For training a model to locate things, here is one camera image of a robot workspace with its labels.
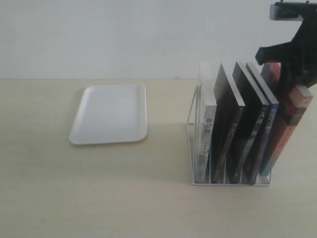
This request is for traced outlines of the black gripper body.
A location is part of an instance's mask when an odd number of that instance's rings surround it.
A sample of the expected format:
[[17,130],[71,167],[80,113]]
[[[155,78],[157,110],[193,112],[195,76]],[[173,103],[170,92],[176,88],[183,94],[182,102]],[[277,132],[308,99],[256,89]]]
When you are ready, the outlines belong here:
[[260,47],[255,59],[259,65],[267,62],[304,65],[303,85],[317,83],[317,4],[289,2],[290,8],[303,20],[291,41],[269,47]]

